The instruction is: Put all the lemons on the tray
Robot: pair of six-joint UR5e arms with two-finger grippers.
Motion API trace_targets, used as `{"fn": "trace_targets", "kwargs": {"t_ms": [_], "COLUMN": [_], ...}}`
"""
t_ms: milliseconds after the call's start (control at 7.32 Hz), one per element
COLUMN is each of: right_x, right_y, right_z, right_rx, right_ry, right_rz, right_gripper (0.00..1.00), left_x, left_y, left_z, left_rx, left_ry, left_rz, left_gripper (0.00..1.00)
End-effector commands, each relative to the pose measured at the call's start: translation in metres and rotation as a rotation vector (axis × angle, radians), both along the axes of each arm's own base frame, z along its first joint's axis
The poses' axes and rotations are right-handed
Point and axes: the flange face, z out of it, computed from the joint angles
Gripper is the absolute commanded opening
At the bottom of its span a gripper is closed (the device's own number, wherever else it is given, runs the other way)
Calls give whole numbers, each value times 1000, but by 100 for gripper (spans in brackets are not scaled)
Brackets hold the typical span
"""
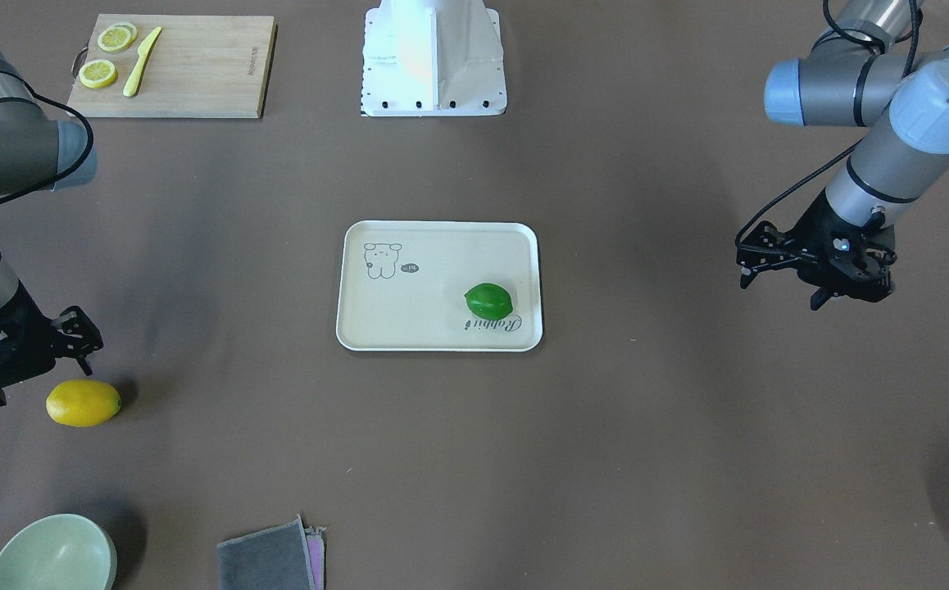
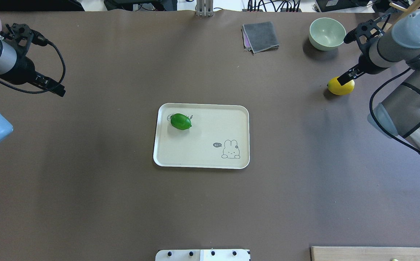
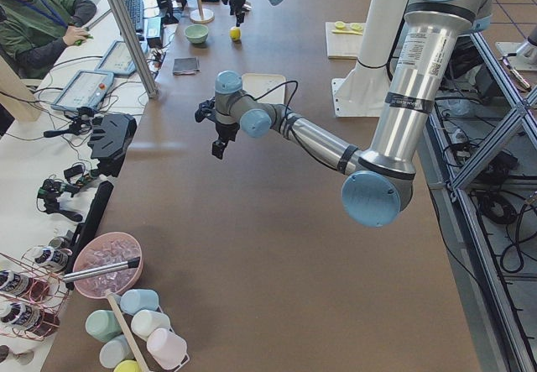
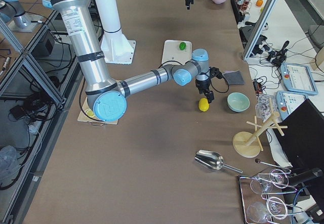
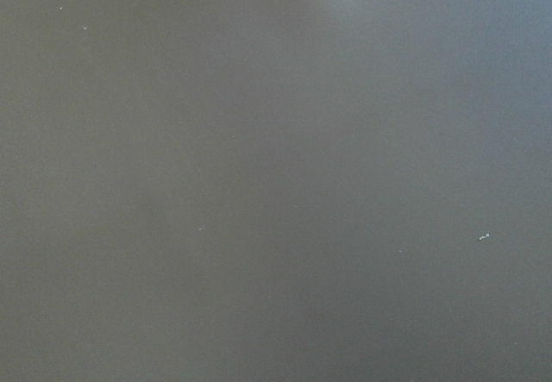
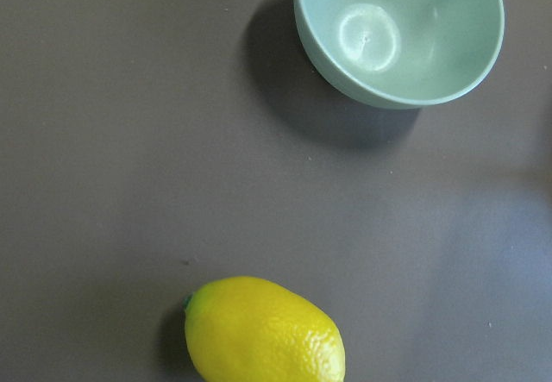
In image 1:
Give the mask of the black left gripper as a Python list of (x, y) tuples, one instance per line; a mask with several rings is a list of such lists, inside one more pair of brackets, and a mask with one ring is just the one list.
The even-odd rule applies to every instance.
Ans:
[(817, 287), (811, 295), (812, 312), (832, 298), (875, 303), (895, 291), (891, 265), (897, 261), (897, 238), (894, 228), (883, 227), (883, 221), (884, 215), (876, 213), (867, 225), (847, 223), (823, 192), (797, 221), (794, 240), (815, 258), (797, 268), (800, 280)]

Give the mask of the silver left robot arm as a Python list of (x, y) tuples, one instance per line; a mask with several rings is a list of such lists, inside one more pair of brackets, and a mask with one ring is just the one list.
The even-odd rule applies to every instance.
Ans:
[(741, 287), (794, 269), (811, 309), (893, 292), (897, 220), (949, 169), (949, 45), (917, 56), (920, 2), (851, 1), (803, 59), (775, 65), (766, 115), (801, 126), (863, 127), (837, 173), (787, 231), (753, 216), (734, 245)]

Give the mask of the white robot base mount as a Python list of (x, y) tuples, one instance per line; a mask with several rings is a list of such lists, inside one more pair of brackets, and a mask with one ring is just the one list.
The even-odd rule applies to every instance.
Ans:
[(365, 14), (362, 56), (363, 116), (506, 111), (500, 16), (482, 1), (382, 1)]

